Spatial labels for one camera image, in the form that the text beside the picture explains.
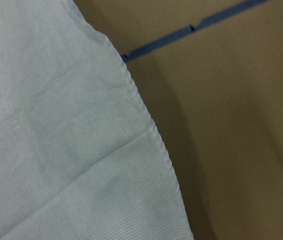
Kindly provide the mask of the light blue striped shirt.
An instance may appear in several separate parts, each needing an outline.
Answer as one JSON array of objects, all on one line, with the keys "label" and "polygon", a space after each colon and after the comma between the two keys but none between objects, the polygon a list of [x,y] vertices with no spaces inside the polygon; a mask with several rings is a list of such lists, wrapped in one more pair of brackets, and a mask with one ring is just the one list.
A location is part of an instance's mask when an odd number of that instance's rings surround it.
[{"label": "light blue striped shirt", "polygon": [[0,240],[191,240],[126,64],[71,0],[0,0]]}]

